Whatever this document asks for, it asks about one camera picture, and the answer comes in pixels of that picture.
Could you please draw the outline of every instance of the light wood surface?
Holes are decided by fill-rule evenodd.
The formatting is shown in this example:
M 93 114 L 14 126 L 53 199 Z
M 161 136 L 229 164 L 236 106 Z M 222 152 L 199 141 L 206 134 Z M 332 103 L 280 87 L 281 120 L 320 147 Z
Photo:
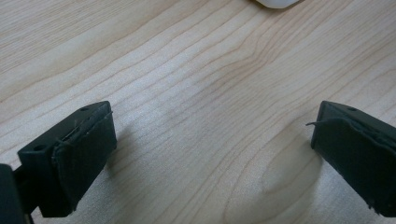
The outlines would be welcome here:
M 309 146 L 322 100 L 396 126 L 396 1 L 2 1 L 0 162 L 112 104 L 118 149 L 66 218 L 395 223 Z

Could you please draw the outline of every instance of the black plastic piece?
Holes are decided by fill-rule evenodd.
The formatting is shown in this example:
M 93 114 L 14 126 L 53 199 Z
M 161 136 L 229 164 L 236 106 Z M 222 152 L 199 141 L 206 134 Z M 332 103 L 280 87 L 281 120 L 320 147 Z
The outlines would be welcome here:
M 22 166 L 12 181 L 3 183 L 2 172 L 0 191 L 17 189 L 12 198 L 26 215 L 39 207 L 43 217 L 66 217 L 76 210 L 116 146 L 110 103 L 87 105 L 21 149 Z M 20 210 L 2 208 L 0 223 L 9 222 L 2 215 L 18 217 Z
M 28 223 L 22 209 L 12 169 L 0 164 L 0 222 L 8 224 Z
M 396 217 L 396 129 L 356 108 L 322 102 L 311 141 L 317 151 L 384 217 Z

